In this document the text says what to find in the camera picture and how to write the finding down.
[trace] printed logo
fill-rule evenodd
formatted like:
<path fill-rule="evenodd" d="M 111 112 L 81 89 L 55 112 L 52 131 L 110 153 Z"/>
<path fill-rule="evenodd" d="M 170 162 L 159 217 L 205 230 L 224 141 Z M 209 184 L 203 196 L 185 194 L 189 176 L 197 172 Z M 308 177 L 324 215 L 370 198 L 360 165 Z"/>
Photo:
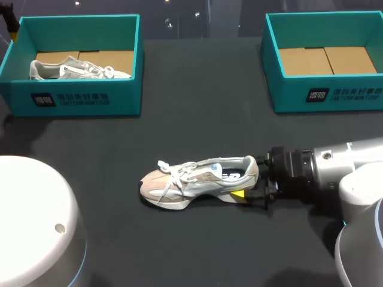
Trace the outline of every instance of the printed logo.
<path fill-rule="evenodd" d="M 306 103 L 324 102 L 329 90 L 329 88 L 311 88 L 307 95 Z"/>
<path fill-rule="evenodd" d="M 231 173 L 231 174 L 222 173 L 222 178 L 226 178 L 226 179 L 237 179 L 240 177 L 241 175 L 239 173 Z"/>
<path fill-rule="evenodd" d="M 31 93 L 31 96 L 38 107 L 56 106 L 50 93 Z"/>

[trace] sneaker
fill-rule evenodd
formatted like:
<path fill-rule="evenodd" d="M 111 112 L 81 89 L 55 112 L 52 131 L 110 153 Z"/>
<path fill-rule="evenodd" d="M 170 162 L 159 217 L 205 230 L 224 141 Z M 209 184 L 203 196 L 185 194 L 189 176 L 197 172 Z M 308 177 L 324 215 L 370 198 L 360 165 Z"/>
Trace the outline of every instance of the sneaker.
<path fill-rule="evenodd" d="M 46 79 L 111 79 L 111 78 L 130 78 L 124 72 L 115 71 L 112 67 L 105 68 L 96 66 L 90 62 L 82 62 L 67 57 L 59 64 L 44 64 L 37 60 L 31 62 L 29 77 L 32 80 Z"/>
<path fill-rule="evenodd" d="M 159 161 L 159 170 L 140 181 L 139 192 L 148 202 L 166 209 L 184 209 L 202 194 L 230 203 L 245 203 L 231 193 L 252 189 L 258 180 L 258 165 L 251 157 L 212 158 L 197 163 L 170 166 Z"/>

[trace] teal box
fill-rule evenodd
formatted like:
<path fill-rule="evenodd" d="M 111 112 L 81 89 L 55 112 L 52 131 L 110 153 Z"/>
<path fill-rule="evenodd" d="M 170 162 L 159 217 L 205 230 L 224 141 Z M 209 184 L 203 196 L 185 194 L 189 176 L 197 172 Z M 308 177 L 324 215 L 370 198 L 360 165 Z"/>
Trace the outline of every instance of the teal box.
<path fill-rule="evenodd" d="M 287 76 L 279 48 L 365 47 L 377 74 Z M 262 60 L 275 112 L 383 109 L 380 11 L 267 14 Z"/>
<path fill-rule="evenodd" d="M 29 80 L 38 51 L 134 50 L 130 79 Z M 22 17 L 0 67 L 0 93 L 15 116 L 139 115 L 144 64 L 139 15 Z"/>

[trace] black logo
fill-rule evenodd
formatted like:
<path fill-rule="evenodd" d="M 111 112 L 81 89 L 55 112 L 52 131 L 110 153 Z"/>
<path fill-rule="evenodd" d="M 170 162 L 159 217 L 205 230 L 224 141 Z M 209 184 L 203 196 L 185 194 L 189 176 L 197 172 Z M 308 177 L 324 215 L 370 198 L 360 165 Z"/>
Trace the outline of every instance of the black logo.
<path fill-rule="evenodd" d="M 306 103 L 324 102 L 329 91 L 329 88 L 311 88 L 307 95 Z"/>
<path fill-rule="evenodd" d="M 50 93 L 31 93 L 31 96 L 38 107 L 56 106 Z"/>

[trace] shoelace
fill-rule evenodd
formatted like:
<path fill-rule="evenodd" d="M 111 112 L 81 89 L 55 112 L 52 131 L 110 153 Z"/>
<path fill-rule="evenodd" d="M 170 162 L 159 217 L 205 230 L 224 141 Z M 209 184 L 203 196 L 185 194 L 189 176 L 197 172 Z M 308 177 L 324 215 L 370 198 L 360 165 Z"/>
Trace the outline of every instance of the shoelace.
<path fill-rule="evenodd" d="M 159 160 L 158 166 L 160 167 L 160 170 L 163 173 L 170 174 L 171 178 L 168 181 L 168 183 L 166 184 L 165 189 L 163 190 L 163 193 L 162 193 L 161 197 L 158 199 L 157 203 L 159 203 L 161 201 L 161 199 L 166 195 L 166 193 L 168 192 L 168 190 L 172 184 L 176 185 L 180 189 L 182 197 L 184 197 L 185 195 L 184 195 L 182 183 L 186 184 L 189 182 L 196 182 L 197 181 L 197 179 L 189 179 L 189 178 L 181 179 L 181 177 L 183 175 L 191 174 L 191 172 L 197 167 L 197 163 L 194 163 L 192 161 L 188 162 L 188 163 L 184 163 L 180 167 L 175 169 L 175 168 L 171 167 L 168 163 L 165 163 L 164 161 Z"/>
<path fill-rule="evenodd" d="M 82 78 L 86 78 L 86 76 L 92 75 L 96 76 L 99 79 L 102 79 L 104 76 L 111 79 L 114 78 L 114 69 L 110 66 L 106 66 L 102 68 L 90 62 L 84 62 L 85 70 L 87 71 L 85 75 L 81 76 Z"/>

